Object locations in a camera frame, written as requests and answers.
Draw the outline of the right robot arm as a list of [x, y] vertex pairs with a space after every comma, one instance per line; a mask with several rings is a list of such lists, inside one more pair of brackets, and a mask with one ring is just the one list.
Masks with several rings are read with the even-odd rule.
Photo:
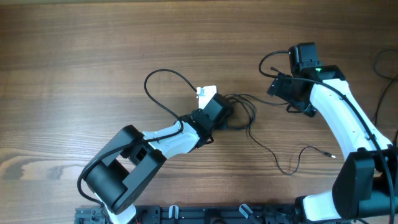
[[397, 214], [397, 146], [369, 120], [336, 65], [323, 65], [313, 42], [285, 51], [289, 75], [274, 75], [268, 94], [288, 104], [289, 113], [320, 113], [343, 157], [331, 190], [296, 199], [297, 221], [351, 221]]

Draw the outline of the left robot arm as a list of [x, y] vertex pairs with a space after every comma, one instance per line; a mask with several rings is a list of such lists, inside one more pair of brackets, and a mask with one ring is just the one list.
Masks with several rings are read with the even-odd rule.
[[136, 215], [134, 202], [165, 161], [211, 144], [214, 130], [231, 112], [229, 100], [216, 93], [204, 108], [178, 117], [168, 128], [140, 132], [125, 126], [83, 168], [77, 186], [86, 182], [108, 223], [129, 223]]

